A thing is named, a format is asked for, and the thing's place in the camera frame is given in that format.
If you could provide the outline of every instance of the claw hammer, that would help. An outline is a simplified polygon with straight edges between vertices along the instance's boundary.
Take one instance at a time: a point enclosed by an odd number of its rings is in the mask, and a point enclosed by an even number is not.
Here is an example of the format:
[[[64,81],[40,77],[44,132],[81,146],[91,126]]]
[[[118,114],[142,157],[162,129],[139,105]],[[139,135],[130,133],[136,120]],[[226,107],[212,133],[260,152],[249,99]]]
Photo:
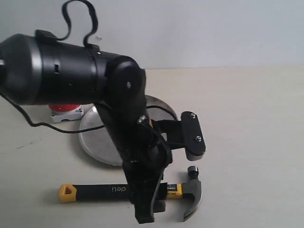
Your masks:
[[[188,168],[190,180],[182,184],[166,184],[167,198],[184,198],[192,200],[191,206],[184,213],[184,221],[194,214],[202,199],[202,187],[199,181],[199,169]],[[62,203],[75,201],[113,201],[128,200],[127,184],[74,185],[63,184],[59,189],[59,200]]]

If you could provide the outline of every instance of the beige table surface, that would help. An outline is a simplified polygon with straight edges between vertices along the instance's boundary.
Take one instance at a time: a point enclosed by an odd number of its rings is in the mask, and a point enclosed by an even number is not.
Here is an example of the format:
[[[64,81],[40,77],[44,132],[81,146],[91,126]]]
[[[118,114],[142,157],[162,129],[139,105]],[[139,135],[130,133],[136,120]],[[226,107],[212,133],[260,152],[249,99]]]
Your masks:
[[[299,228],[304,226],[304,66],[148,70],[146,93],[198,114],[207,151],[196,162],[175,151],[168,182],[200,169],[203,202],[186,223],[185,205],[167,201],[155,223],[140,226],[133,206],[60,204],[63,183],[125,182],[121,169],[84,154],[77,135],[31,128],[0,99],[0,227]],[[49,121],[46,107],[26,107]],[[76,129],[78,121],[60,123]]]

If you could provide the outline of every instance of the aluminum disc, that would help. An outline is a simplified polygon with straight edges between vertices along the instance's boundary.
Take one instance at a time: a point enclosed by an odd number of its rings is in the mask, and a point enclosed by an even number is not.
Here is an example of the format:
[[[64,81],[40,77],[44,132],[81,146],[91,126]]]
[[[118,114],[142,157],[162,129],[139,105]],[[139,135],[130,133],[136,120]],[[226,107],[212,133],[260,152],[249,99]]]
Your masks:
[[[147,106],[158,105],[161,106],[172,113],[176,113],[173,109],[167,105],[164,101],[153,97],[146,96]],[[151,119],[153,120],[173,120],[173,117],[166,113],[165,111],[158,108],[148,109],[148,113]],[[80,122],[79,129],[86,129],[92,127],[98,127],[103,125],[96,108],[92,107],[82,118]],[[121,160],[119,153],[117,152],[107,130],[105,128],[98,129],[95,131],[84,132],[79,134],[79,140],[84,151],[95,158],[96,160],[113,165],[113,166],[122,166],[123,161]]]

